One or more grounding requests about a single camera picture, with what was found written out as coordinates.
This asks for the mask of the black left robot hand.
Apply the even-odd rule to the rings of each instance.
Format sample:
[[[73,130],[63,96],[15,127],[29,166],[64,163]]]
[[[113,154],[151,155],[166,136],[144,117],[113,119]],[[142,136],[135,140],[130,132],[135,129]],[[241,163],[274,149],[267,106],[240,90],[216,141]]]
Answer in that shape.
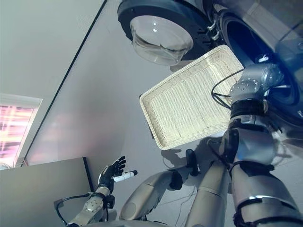
[[[98,187],[106,187],[112,193],[114,183],[124,181],[138,174],[137,170],[125,172],[126,158],[121,156],[111,165],[107,165],[98,177]]]

